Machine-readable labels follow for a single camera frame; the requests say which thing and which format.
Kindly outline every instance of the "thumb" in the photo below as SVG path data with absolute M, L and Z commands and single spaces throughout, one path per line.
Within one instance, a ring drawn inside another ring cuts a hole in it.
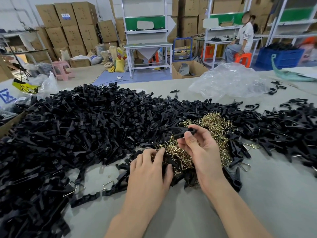
M 163 183 L 165 190 L 169 190 L 173 176 L 174 174 L 173 174 L 172 164 L 168 164 L 166 168 L 165 176 L 164 176 L 164 183 Z
M 196 138 L 192 135 L 191 132 L 187 131 L 184 134 L 185 142 L 189 148 L 193 151 L 193 153 L 200 148 L 199 144 L 197 143 Z

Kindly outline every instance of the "person in white shirt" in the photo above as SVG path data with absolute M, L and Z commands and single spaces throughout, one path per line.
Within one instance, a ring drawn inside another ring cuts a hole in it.
M 253 26 L 250 22 L 250 12 L 245 12 L 242 16 L 243 27 L 240 27 L 238 36 L 230 43 L 222 56 L 221 63 L 234 62 L 234 55 L 236 53 L 241 56 L 243 53 L 249 53 L 253 43 Z

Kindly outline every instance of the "right hand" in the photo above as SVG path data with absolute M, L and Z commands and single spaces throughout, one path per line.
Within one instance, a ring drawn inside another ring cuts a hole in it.
M 211 185 L 226 180 L 222 172 L 219 146 L 207 129 L 196 124 L 188 127 L 197 129 L 197 133 L 193 136 L 185 132 L 184 138 L 177 140 L 178 146 L 192 157 L 199 184 L 206 193 Z

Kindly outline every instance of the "green board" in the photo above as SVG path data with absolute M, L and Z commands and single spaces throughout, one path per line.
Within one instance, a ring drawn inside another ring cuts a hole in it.
M 235 19 L 234 24 L 241 25 L 242 16 L 243 16 L 243 12 L 237 12 L 237 13 L 226 13 L 226 14 L 211 14 L 210 18 L 218 18 L 219 25 L 224 21 L 232 21 L 232 18 L 234 18 Z
M 285 9 L 280 22 L 308 20 L 314 7 Z
M 138 21 L 152 21 L 154 29 L 165 29 L 165 16 L 153 17 L 126 17 L 125 26 L 127 31 L 137 31 Z

